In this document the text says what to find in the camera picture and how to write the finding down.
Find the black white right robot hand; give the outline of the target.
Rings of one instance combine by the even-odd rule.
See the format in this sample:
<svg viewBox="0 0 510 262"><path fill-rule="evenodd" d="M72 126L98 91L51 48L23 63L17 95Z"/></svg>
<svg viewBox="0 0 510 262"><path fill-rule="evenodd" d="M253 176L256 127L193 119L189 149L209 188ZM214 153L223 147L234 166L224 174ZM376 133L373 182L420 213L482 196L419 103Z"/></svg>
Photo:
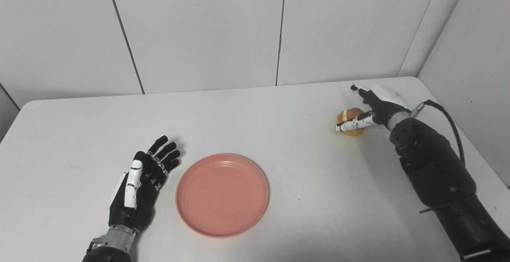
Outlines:
<svg viewBox="0 0 510 262"><path fill-rule="evenodd" d="M383 125L392 130L399 122L411 115L403 97L394 89L374 84L371 88L353 84L352 91L356 91L363 99L363 103L370 106L370 111L362 112L351 119L347 119L347 111L340 115L341 120L335 125L335 131L351 135L361 129L374 124Z"/></svg>

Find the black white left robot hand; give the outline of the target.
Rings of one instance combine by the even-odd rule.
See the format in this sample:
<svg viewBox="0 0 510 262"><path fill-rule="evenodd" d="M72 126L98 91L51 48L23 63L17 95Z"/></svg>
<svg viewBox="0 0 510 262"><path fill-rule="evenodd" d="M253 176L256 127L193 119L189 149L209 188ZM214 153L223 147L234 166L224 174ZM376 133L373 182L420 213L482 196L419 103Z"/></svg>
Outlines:
<svg viewBox="0 0 510 262"><path fill-rule="evenodd" d="M177 143L159 137L147 151L138 151L122 175L109 208L108 226L123 225L139 234L149 226L155 203L169 174L180 165Z"/></svg>

